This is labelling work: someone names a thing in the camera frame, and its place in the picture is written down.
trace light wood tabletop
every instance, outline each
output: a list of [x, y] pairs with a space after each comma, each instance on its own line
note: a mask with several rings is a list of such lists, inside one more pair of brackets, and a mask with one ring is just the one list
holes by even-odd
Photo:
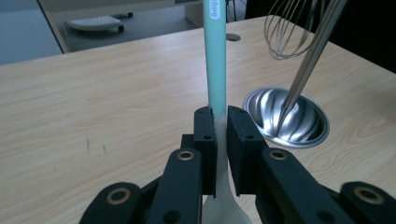
[[[303, 58], [273, 59], [263, 18], [227, 32], [241, 36], [227, 42], [228, 105], [290, 86]], [[330, 189], [359, 180], [396, 197], [396, 75], [329, 43], [304, 94], [330, 133], [290, 152]], [[206, 104], [203, 29], [0, 66], [0, 222], [78, 223], [104, 187], [143, 187]], [[252, 196], [237, 201], [260, 223]]]

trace spatula handle label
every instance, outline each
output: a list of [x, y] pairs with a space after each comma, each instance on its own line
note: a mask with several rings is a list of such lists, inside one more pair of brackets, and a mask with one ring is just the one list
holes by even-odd
[[220, 18], [220, 0], [209, 0], [209, 16], [212, 20]]

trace whisk handle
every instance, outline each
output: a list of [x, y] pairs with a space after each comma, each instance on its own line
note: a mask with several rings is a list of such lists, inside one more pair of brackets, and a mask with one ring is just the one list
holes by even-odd
[[289, 93], [283, 102], [283, 116], [281, 116], [281, 119], [282, 117], [286, 117], [289, 114], [289, 112], [293, 109], [297, 99], [300, 97], [301, 92], [303, 91], [306, 82], [311, 76], [311, 73], [318, 62], [320, 54], [326, 47], [327, 41], [332, 34], [332, 30], [346, 4], [347, 0], [332, 0], [327, 7], [326, 12], [323, 15], [323, 19], [320, 21], [318, 29], [312, 40], [312, 46], [306, 53], [297, 75], [291, 84]]

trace metal bowl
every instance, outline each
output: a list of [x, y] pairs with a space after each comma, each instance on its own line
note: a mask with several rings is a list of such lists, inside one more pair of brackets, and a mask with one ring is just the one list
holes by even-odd
[[281, 106], [289, 90], [266, 87], [251, 92], [244, 101], [263, 137], [284, 147], [314, 147], [329, 134], [329, 121], [308, 97], [301, 95], [278, 129]]

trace gray floor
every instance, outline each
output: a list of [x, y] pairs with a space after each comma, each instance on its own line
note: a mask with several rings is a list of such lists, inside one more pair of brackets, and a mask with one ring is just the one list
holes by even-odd
[[[235, 0], [236, 19], [245, 18], [246, 4]], [[126, 15], [113, 15], [124, 26], [124, 32], [119, 34], [114, 28], [106, 31], [85, 32], [84, 34], [67, 27], [73, 51], [98, 48], [142, 38], [167, 35], [176, 32], [196, 29], [197, 27], [184, 18], [184, 7], [169, 7], [150, 11], [134, 12], [132, 18]], [[234, 21], [233, 2], [229, 2], [228, 22]]]
[[[246, 0], [234, 0], [238, 21], [245, 18]], [[196, 27], [184, 18], [184, 7], [134, 12], [132, 18], [117, 16], [125, 27], [79, 34], [68, 28], [73, 50], [118, 44], [157, 35], [181, 32]], [[229, 2], [228, 21], [233, 21], [233, 1]], [[62, 54], [36, 0], [0, 0], [0, 64], [18, 63]]]

